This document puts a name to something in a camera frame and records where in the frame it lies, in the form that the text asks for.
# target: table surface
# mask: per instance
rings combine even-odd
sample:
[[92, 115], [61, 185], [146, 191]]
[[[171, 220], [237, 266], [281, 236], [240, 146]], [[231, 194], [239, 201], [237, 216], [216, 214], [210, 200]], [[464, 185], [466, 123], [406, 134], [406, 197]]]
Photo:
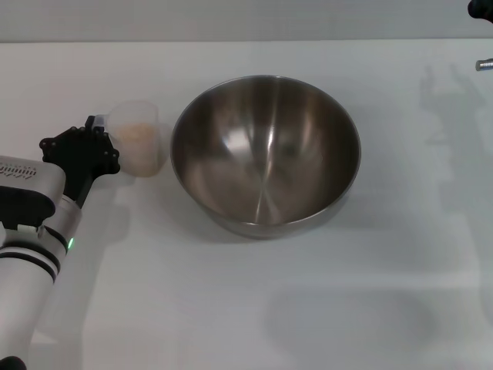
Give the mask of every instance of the table surface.
[[303, 235], [216, 226], [169, 163], [96, 181], [33, 338], [35, 370], [493, 368], [490, 40], [0, 45], [0, 154], [128, 99], [172, 126], [205, 89], [275, 74], [361, 135], [347, 203]]

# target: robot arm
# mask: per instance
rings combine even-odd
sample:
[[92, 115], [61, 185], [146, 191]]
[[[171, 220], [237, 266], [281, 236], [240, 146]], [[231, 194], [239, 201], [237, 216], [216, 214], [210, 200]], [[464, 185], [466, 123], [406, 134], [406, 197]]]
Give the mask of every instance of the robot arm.
[[[475, 19], [484, 19], [493, 23], [493, 0], [472, 0], [468, 6], [469, 15]], [[478, 60], [476, 70], [489, 71], [493, 69], [493, 59]]]
[[0, 370], [25, 370], [39, 315], [60, 272], [92, 182], [118, 173], [103, 129], [44, 139], [43, 161], [0, 156]]

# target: translucent cup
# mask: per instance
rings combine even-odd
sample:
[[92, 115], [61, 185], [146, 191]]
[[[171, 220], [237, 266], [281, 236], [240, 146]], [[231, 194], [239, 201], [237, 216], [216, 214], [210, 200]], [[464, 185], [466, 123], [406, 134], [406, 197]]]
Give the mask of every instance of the translucent cup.
[[151, 177], [163, 165], [163, 145], [157, 106], [144, 101], [125, 102], [106, 119], [106, 130], [120, 152], [124, 172], [136, 177]]

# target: white wall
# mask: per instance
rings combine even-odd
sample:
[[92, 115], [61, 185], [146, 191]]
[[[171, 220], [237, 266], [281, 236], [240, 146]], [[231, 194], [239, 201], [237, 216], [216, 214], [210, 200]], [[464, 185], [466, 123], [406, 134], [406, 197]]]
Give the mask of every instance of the white wall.
[[491, 37], [469, 0], [0, 0], [0, 41]]

